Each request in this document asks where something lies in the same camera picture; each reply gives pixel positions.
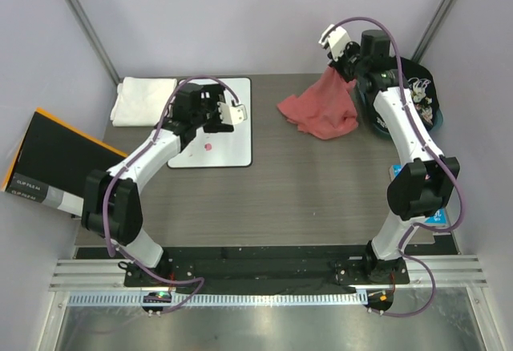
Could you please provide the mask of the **pink t shirt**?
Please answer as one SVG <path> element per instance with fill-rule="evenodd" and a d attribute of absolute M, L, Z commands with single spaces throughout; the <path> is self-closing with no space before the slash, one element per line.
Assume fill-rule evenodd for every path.
<path fill-rule="evenodd" d="M 354 82 L 346 82 L 327 67 L 321 77 L 301 95 L 290 95 L 277 110 L 299 132 L 321 140 L 348 135 L 358 127 L 357 110 L 351 98 Z"/>

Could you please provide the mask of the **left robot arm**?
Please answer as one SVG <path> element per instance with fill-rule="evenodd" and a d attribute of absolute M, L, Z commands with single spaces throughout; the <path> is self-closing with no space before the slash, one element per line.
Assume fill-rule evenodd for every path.
<path fill-rule="evenodd" d="M 140 195 L 149 180 L 170 159 L 182 153 L 197 132 L 231 133 L 247 119 L 247 111 L 220 80 L 179 84 L 166 102 L 148 138 L 129 156 L 86 178 L 81 225 L 102 237 L 111 255 L 123 252 L 143 268 L 154 286 L 165 284 L 171 267 L 164 249 L 143 230 Z"/>

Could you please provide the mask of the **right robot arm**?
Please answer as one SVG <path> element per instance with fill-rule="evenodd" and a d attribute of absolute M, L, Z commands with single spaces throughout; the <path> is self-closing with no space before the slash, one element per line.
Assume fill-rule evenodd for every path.
<path fill-rule="evenodd" d="M 395 67 L 388 63 L 391 39 L 385 31 L 366 30 L 360 42 L 353 42 L 338 26 L 319 43 L 328 50 L 331 67 L 343 79 L 356 81 L 368 108 L 385 123 L 402 165 L 387 188 L 389 214 L 362 260 L 368 281 L 386 283 L 402 270 L 402 250 L 411 235 L 448 204 L 460 165 L 430 139 L 402 60 Z"/>

